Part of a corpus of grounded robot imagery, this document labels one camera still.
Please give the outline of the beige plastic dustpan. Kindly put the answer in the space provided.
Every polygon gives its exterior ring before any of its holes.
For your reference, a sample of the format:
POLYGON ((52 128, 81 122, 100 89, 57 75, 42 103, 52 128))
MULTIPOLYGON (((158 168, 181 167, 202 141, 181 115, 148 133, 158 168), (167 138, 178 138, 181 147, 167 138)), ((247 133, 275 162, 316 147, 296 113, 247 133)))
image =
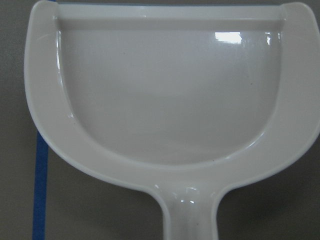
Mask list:
POLYGON ((47 144, 148 193, 166 240, 218 239, 229 191, 297 161, 320 133, 311 8, 37 2, 26 99, 47 144))

